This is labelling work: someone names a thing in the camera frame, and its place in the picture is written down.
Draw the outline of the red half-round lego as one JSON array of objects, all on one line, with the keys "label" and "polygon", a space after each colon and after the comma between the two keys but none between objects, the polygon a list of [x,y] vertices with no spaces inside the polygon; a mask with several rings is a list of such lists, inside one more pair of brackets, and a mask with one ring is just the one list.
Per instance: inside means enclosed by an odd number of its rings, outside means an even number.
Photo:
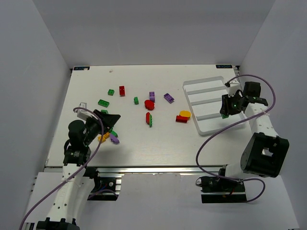
[{"label": "red half-round lego", "polygon": [[149,120],[150,120],[150,113],[147,112],[146,113],[146,123],[149,124]]}]

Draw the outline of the red round lego piece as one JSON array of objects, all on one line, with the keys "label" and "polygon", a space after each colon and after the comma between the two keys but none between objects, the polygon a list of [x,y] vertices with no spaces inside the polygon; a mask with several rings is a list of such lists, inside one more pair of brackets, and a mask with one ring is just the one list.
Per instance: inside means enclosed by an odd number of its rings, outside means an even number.
[{"label": "red round lego piece", "polygon": [[148,110],[153,110],[154,108],[155,108],[155,104],[154,104],[154,102],[153,101],[151,101],[151,100],[145,100],[144,101],[144,106],[145,106],[145,108],[146,109],[148,109]]}]

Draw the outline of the purple lego plate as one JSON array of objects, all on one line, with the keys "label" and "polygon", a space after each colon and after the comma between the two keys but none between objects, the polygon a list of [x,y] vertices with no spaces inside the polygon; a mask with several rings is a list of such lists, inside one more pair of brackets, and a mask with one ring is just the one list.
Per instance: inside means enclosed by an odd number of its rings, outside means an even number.
[{"label": "purple lego plate", "polygon": [[169,93],[166,93],[166,94],[164,95],[164,98],[165,98],[170,104],[173,103],[174,100],[175,100]]}]

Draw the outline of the red long lego brick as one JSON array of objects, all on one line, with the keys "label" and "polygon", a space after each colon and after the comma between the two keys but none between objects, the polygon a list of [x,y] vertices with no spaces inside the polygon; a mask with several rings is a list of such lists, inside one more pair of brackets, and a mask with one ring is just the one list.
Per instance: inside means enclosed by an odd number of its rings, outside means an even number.
[{"label": "red long lego brick", "polygon": [[179,122],[179,123],[187,123],[188,120],[189,120],[188,117],[180,116],[180,115],[177,115],[177,116],[176,116],[176,122]]}]

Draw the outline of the green square lego brick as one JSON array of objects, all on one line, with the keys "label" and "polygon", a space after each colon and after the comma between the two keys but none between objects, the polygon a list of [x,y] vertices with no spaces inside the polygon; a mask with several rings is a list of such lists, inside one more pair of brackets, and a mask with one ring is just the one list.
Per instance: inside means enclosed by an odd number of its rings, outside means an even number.
[{"label": "green square lego brick", "polygon": [[228,118],[228,117],[229,117],[229,115],[224,115],[224,114],[221,114],[221,117],[222,117],[222,119],[226,119],[226,118]]}]

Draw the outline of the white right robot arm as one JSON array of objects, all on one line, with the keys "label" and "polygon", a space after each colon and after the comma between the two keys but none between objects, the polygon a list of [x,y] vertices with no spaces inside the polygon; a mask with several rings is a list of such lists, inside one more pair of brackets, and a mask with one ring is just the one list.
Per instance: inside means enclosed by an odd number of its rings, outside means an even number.
[{"label": "white right robot arm", "polygon": [[260,83],[248,81],[244,89],[233,83],[226,83],[226,87],[228,93],[222,96],[220,114],[226,118],[244,113],[249,119],[252,137],[240,162],[225,166],[224,175],[236,179],[277,177],[288,152],[289,141],[281,138],[273,128],[267,112],[268,102],[260,97]]}]

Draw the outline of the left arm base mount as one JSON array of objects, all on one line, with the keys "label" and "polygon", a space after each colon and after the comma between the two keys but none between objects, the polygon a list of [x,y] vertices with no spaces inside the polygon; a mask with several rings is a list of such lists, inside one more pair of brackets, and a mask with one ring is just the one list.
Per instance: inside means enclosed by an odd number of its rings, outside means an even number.
[{"label": "left arm base mount", "polygon": [[87,200],[93,201],[116,201],[118,194],[116,191],[117,178],[108,173],[99,171],[97,168],[87,168],[84,174],[94,181]]}]

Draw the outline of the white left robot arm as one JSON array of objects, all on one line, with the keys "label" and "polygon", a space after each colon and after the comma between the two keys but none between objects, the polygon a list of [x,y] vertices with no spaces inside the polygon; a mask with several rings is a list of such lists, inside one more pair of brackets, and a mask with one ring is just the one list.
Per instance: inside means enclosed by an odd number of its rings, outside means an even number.
[{"label": "white left robot arm", "polygon": [[56,189],[46,219],[37,223],[38,230],[78,230],[77,219],[88,196],[100,187],[97,169],[87,166],[95,155],[89,145],[98,135],[109,132],[120,115],[79,107],[75,111],[78,119],[69,123],[69,138],[64,144],[62,185]]}]

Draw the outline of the purple tall lego brick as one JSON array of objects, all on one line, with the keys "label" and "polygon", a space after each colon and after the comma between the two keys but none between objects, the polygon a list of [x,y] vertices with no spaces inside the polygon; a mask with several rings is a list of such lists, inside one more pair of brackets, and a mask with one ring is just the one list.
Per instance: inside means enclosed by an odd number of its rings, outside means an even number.
[{"label": "purple tall lego brick", "polygon": [[151,102],[155,102],[155,92],[149,92],[149,100]]}]

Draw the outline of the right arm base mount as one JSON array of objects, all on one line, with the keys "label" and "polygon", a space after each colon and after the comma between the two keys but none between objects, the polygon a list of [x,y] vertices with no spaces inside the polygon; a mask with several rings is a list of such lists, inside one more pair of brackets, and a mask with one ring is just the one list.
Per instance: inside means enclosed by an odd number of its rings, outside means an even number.
[{"label": "right arm base mount", "polygon": [[196,180],[195,184],[201,188],[203,204],[245,203],[247,201],[245,186],[238,180],[202,176]]}]

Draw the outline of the yellow round lego piece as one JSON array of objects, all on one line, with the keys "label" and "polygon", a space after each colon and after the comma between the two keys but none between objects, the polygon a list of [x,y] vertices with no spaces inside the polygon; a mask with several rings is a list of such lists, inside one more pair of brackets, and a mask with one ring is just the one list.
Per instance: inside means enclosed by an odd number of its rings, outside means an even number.
[{"label": "yellow round lego piece", "polygon": [[182,117],[186,117],[187,119],[190,119],[191,112],[190,111],[182,110],[182,111],[180,111],[179,115],[182,116]]}]

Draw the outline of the green thin lego plate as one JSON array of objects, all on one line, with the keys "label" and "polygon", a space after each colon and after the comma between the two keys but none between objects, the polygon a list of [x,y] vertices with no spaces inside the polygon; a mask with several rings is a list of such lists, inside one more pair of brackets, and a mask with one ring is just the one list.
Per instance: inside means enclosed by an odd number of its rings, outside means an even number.
[{"label": "green thin lego plate", "polygon": [[149,115],[149,127],[152,127],[153,126],[153,118],[152,118],[152,115],[150,114]]}]

